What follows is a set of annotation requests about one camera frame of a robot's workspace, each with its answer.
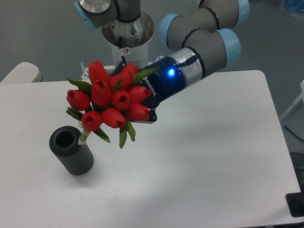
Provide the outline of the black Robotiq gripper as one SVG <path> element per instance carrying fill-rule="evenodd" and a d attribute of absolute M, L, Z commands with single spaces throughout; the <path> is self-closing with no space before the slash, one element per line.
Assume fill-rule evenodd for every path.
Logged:
<path fill-rule="evenodd" d="M 150 108 L 149 119 L 146 121 L 138 121 L 141 124 L 152 124 L 157 121 L 156 107 L 160 102 L 180 92 L 186 87 L 186 79 L 181 71 L 182 67 L 187 65 L 186 62 L 178 63 L 172 57 L 160 59 L 145 69 L 157 68 L 157 71 L 143 78 L 139 85 L 146 87 L 151 91 L 151 95 L 144 99 L 141 104 Z M 127 62 L 119 62 L 110 77 L 113 77 L 127 66 Z"/>

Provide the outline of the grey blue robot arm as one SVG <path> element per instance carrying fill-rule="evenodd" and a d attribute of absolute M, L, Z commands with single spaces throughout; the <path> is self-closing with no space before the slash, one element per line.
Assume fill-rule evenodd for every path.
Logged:
<path fill-rule="evenodd" d="M 138 0 L 76 0 L 74 7 L 89 30 L 102 30 L 116 72 L 129 63 L 159 68 L 140 81 L 152 93 L 143 102 L 150 123 L 160 102 L 239 59 L 232 28 L 250 13 L 247 0 L 201 0 L 193 14 L 169 14 L 155 28 Z"/>

